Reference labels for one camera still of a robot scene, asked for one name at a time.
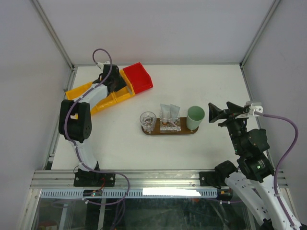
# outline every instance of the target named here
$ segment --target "white strip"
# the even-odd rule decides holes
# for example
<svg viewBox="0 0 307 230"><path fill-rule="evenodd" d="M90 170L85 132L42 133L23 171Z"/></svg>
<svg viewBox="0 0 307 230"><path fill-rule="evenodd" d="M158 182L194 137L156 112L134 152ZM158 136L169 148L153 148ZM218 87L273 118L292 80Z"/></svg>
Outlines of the white strip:
<svg viewBox="0 0 307 230"><path fill-rule="evenodd" d="M154 196L201 196L199 192L194 189L180 189L180 188L144 188L143 195Z"/></svg>

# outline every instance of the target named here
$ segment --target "white arm segment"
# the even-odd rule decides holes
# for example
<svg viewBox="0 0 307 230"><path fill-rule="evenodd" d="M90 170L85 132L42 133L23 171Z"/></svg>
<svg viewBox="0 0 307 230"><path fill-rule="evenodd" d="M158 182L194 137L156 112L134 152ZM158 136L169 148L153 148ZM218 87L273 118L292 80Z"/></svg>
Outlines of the white arm segment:
<svg viewBox="0 0 307 230"><path fill-rule="evenodd" d="M249 186L248 182L249 180L241 172L233 172L229 175L229 178L225 179L225 183L240 197L261 226L263 219L269 220L270 216L263 201Z"/></svg>
<svg viewBox="0 0 307 230"><path fill-rule="evenodd" d="M290 227L290 222L287 216L285 215L283 209L281 208L277 197L274 195L275 194L274 187L273 187L274 177L272 175L267 176L266 178L263 179L262 183L259 183L258 181L252 181L252 180L250 182L255 186L255 188L257 189L257 192L261 196L261 199L266 204L274 229L293 230L293 228ZM292 221L295 224L295 229L299 230L301 223L296 219L296 217L292 213L284 197L281 195L279 187L278 187L278 193L280 194L280 198L282 199L284 206L286 207L289 215L292 218Z"/></svg>
<svg viewBox="0 0 307 230"><path fill-rule="evenodd" d="M107 97L107 87L105 85L98 86L97 88L93 89L88 95L83 97L84 94L82 94L80 97L82 98L79 102L87 102L90 104L91 110L94 108L95 105L97 105L98 102L100 102L102 99ZM89 140L85 139L83 143L80 143L78 141L75 141L78 148L78 153L80 155L80 158L82 162L88 166L91 169L94 169L97 164L97 160L95 156L93 155L92 148L89 144ZM74 151L76 152L76 146L72 142L70 142L73 146ZM84 168L82 164L79 165L79 169L83 171L88 171L88 169Z"/></svg>

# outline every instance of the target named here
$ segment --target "gray wall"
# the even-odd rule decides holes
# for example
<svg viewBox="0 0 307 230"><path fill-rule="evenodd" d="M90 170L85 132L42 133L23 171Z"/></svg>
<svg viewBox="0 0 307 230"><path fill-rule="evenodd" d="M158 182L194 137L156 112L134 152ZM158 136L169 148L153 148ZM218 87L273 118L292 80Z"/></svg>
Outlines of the gray wall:
<svg viewBox="0 0 307 230"><path fill-rule="evenodd" d="M273 0L39 2L74 64L204 64L239 63Z"/></svg>
<svg viewBox="0 0 307 230"><path fill-rule="evenodd" d="M29 0L0 7L0 229L16 229L46 160L69 69Z"/></svg>
<svg viewBox="0 0 307 230"><path fill-rule="evenodd" d="M307 1L283 0L256 45L245 74L254 100L264 112L286 116L299 128L297 145L283 168L300 220L307 222ZM294 137L291 125L261 118L275 163Z"/></svg>

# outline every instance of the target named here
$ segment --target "plastic cup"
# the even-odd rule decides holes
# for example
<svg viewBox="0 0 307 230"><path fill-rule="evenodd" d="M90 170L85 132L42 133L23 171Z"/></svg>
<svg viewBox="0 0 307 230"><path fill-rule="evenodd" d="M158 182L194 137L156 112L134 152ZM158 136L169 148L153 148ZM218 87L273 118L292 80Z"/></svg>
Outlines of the plastic cup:
<svg viewBox="0 0 307 230"><path fill-rule="evenodd" d="M205 117L205 111L199 106L192 106L188 109L187 128L195 130Z"/></svg>
<svg viewBox="0 0 307 230"><path fill-rule="evenodd" d="M140 122L143 129L149 133L154 130L156 121L157 117L152 112L145 112L140 116Z"/></svg>

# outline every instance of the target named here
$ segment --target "glass cup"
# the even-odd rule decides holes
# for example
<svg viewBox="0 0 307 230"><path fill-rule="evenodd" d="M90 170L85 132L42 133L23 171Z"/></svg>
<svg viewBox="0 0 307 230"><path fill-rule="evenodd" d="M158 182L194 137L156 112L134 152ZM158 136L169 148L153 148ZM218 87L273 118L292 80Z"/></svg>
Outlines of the glass cup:
<svg viewBox="0 0 307 230"><path fill-rule="evenodd" d="M152 112L145 112L140 116L140 122L143 129L149 133L154 130L156 121L157 117Z"/></svg>

